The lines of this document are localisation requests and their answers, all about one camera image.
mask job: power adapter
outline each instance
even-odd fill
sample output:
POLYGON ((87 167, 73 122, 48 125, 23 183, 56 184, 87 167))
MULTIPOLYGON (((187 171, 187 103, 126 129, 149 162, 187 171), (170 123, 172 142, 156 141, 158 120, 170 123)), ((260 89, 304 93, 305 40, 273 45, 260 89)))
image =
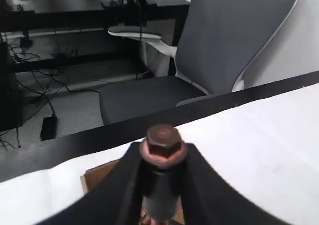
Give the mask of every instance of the power adapter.
POLYGON ((46 117, 43 119, 41 129, 41 141, 55 139, 58 118, 56 116, 46 117))

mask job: desk leg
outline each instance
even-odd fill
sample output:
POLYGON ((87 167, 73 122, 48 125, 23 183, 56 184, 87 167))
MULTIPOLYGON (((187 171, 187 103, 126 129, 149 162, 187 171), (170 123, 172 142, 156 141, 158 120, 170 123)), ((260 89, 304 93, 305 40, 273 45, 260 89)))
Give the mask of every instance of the desk leg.
MULTIPOLYGON (((176 17, 172 46, 178 46, 179 40, 181 38, 181 34, 183 33, 183 30, 184 30, 185 22, 187 19, 188 8, 189 7, 183 9, 183 11, 180 11, 178 13, 178 16, 176 17)), ((168 75, 169 76, 176 75, 176 66, 175 66, 175 61, 173 58, 171 58, 169 62, 168 75)))

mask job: chair armrest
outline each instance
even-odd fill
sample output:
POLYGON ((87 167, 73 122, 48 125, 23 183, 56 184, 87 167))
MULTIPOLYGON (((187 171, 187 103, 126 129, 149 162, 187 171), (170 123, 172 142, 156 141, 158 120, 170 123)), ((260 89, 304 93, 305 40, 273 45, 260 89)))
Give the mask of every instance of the chair armrest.
POLYGON ((124 37, 134 40, 140 40, 154 47, 159 52, 168 55, 172 58, 176 57, 177 47, 169 46, 161 40, 161 34, 142 28, 142 34, 140 35, 141 29, 138 26, 114 26, 108 29, 108 33, 112 36, 124 37))

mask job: copper bolt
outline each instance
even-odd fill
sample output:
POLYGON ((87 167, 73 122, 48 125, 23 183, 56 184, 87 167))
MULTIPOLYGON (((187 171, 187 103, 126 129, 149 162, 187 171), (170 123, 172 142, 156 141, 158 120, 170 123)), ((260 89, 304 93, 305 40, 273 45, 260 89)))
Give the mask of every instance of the copper bolt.
POLYGON ((147 131, 140 143, 140 154, 150 164, 166 169, 185 159, 187 146, 176 128, 160 124, 147 131))

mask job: floor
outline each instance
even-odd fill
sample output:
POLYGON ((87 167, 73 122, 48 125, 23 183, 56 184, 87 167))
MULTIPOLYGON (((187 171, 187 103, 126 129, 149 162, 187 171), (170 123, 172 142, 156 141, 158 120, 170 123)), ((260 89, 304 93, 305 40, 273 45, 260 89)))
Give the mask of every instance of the floor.
MULTIPOLYGON (((148 27, 160 32, 162 40, 171 44, 173 39, 173 29, 175 21, 151 21, 148 27)), ((52 58, 52 53, 57 49, 62 52, 74 53, 76 50, 79 55, 103 53, 105 51, 114 51, 121 49, 121 43, 112 42, 108 37, 105 39, 105 33, 97 29, 97 31, 85 31, 82 29, 71 30, 70 28, 61 29, 57 35, 53 31, 33 31, 31 39, 33 47, 28 52, 36 53, 42 59, 52 58)), ((18 43, 15 34, 8 33, 9 42, 18 43)), ((155 76, 165 76, 168 72, 169 57, 158 53, 151 46, 146 46, 146 60, 149 70, 155 76)), ((39 73, 35 73, 41 84, 47 84, 49 78, 39 73)), ((36 84, 33 75, 29 72, 17 74, 18 80, 28 87, 41 91, 36 84)), ((105 82, 120 82, 135 80, 136 69, 126 60, 114 60, 99 63, 88 63, 82 65, 71 66, 63 70, 63 74, 57 77, 59 81, 65 81, 71 90, 78 89, 94 89, 100 90, 106 85, 105 82)), ((61 85, 53 82, 50 84, 51 91, 47 94, 54 94, 61 85)), ((34 96, 33 93, 24 90, 24 96, 34 96)), ((77 133, 80 131, 102 126, 102 120, 99 110, 99 95, 94 92, 69 93, 62 88, 51 100, 56 115, 58 117, 57 137, 77 133)), ((28 118, 34 114, 43 104, 26 105, 24 107, 24 118, 28 118)), ((40 132, 44 117, 51 116, 52 112, 49 105, 45 105, 32 119, 28 120, 19 128, 19 141, 22 146, 36 146, 41 142, 40 132)), ((8 141, 17 147, 16 130, 2 136, 3 140, 8 141)), ((11 146, 4 148, 0 143, 0 152, 13 149, 11 146)))
MULTIPOLYGON (((67 50, 63 46, 62 36, 59 36, 61 50, 67 50)), ((41 57, 47 57, 46 52, 51 52, 50 43, 47 38, 43 38, 42 42, 36 41, 38 49, 35 46, 30 49, 30 52, 40 54, 41 57)), ((101 47, 95 51, 103 52, 101 47)), ((40 84, 46 85, 50 81, 49 76, 42 75, 38 72, 34 73, 40 84)), ((28 86, 29 88, 41 91, 40 86, 36 83, 32 73, 25 72, 17 74, 18 80, 28 86)), ((71 90, 79 89, 92 89, 99 91, 107 83, 135 80, 136 69, 125 59, 112 60, 98 63, 88 63, 68 67, 63 69, 62 74, 56 79, 65 82, 71 90)), ((99 94, 94 92, 78 92, 70 93, 61 84, 57 82, 50 83, 50 92, 48 97, 53 95, 57 90, 57 94, 51 99, 51 103, 56 111, 58 117, 57 137, 77 133, 80 131, 96 128, 102 126, 102 119, 99 109, 99 94)), ((35 93, 22 88, 23 96, 36 96, 35 93)), ((37 104, 26 104, 24 106, 24 119, 29 118, 34 114, 43 104, 44 100, 37 104)), ((19 141, 21 146, 30 146, 31 144, 40 142, 40 132, 44 117, 50 117, 52 115, 51 108, 46 104, 35 116, 25 122, 25 124, 19 128, 19 141)), ((3 140, 8 141, 14 147, 17 147, 16 130, 12 130, 9 133, 1 137, 3 140)), ((0 151, 13 149, 13 147, 7 145, 3 147, 0 143, 0 151)))

